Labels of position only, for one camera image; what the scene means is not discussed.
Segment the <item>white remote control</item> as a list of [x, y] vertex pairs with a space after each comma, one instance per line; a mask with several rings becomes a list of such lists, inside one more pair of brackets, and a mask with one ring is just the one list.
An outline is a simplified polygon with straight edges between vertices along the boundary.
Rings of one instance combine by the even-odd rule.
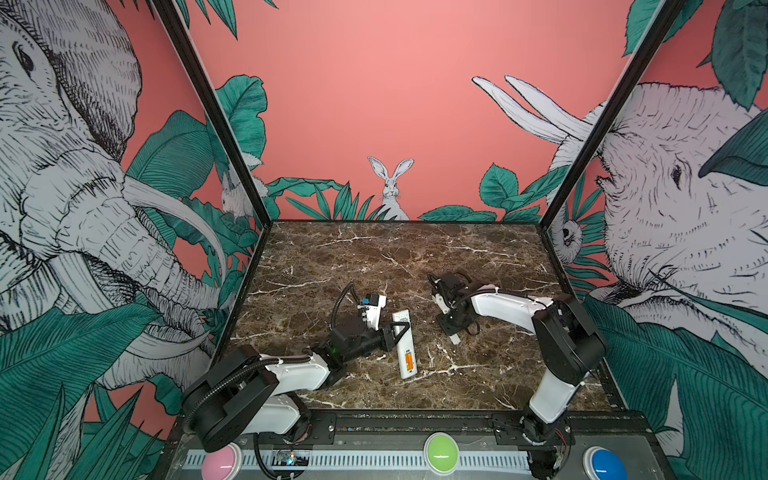
[[[392, 314], [393, 322], [405, 321], [410, 322], [410, 314], [408, 310], [401, 310]], [[398, 342], [396, 345], [396, 351], [398, 356], [398, 364], [400, 377], [403, 380], [414, 377], [417, 374], [417, 365], [415, 359], [415, 348], [412, 335], [412, 324], [408, 330], [395, 330]]]

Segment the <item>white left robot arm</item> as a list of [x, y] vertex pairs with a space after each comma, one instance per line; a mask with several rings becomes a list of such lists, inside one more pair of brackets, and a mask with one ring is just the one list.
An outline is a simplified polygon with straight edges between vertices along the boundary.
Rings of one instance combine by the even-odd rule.
[[328, 337], [298, 356], [274, 356], [244, 345], [216, 363], [182, 395], [183, 432], [218, 451], [242, 435], [275, 435], [288, 445], [305, 441], [312, 413], [299, 391], [327, 389], [349, 365], [378, 350], [390, 352], [411, 333], [411, 322], [385, 323], [386, 297], [359, 297], [352, 282], [337, 297]]

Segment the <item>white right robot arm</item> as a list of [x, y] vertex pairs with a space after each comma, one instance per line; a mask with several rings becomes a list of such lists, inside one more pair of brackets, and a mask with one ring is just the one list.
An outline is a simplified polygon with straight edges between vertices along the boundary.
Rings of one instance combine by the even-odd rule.
[[606, 340], [585, 307], [569, 294], [536, 297], [474, 282], [457, 272], [427, 275], [437, 324], [452, 343], [469, 334], [480, 317], [494, 318], [532, 333], [545, 371], [518, 419], [532, 445], [544, 445], [564, 431], [564, 415], [588, 374], [606, 354]]

